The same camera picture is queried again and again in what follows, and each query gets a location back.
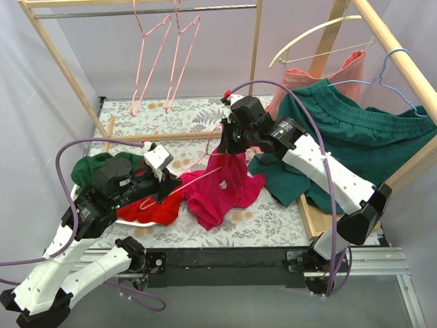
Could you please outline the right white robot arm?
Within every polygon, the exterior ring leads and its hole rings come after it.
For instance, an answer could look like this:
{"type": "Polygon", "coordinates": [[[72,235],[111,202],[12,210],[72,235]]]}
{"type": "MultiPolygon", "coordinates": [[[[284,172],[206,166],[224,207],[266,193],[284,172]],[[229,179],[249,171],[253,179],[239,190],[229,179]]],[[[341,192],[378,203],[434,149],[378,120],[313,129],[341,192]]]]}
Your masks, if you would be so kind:
{"type": "Polygon", "coordinates": [[[327,270],[334,257],[350,245],[362,245],[384,214],[392,189],[376,186],[344,167],[296,121],[274,121],[260,100],[253,96],[222,98],[229,107],[221,120],[223,132],[219,151],[240,154],[252,146],[273,154],[292,166],[334,198],[344,214],[336,225],[322,233],[305,251],[298,264],[316,271],[327,270]]]}

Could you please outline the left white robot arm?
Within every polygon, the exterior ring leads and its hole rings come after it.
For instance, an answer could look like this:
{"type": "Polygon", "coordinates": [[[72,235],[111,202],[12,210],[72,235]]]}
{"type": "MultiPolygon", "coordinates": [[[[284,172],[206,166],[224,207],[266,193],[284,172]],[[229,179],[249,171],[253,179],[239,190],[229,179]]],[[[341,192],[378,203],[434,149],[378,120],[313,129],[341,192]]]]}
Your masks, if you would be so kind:
{"type": "Polygon", "coordinates": [[[117,210],[145,197],[163,201],[182,184],[167,168],[146,161],[138,169],[125,158],[99,168],[61,219],[44,260],[17,287],[1,293],[19,327],[58,327],[87,293],[117,273],[147,273],[153,267],[145,247],[129,236],[117,239],[103,257],[73,273],[80,257],[117,219],[117,210]]]}

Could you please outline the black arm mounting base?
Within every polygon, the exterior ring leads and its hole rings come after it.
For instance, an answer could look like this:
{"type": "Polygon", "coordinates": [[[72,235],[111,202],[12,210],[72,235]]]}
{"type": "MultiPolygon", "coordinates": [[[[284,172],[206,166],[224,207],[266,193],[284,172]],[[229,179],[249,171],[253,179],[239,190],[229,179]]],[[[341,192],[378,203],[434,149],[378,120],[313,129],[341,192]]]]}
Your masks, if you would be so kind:
{"type": "Polygon", "coordinates": [[[122,275],[139,290],[171,286],[285,286],[325,296],[329,263],[307,247],[149,249],[122,275]]]}

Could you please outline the magenta t shirt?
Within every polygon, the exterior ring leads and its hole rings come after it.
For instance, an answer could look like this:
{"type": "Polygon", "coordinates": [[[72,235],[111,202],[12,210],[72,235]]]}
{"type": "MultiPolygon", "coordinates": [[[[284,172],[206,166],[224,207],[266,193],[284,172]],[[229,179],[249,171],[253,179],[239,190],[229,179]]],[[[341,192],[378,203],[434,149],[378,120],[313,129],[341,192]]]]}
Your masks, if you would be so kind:
{"type": "Polygon", "coordinates": [[[206,230],[220,226],[233,208],[248,208],[266,184],[263,174],[248,175],[246,155],[215,149],[205,170],[182,174],[182,199],[206,230]]]}

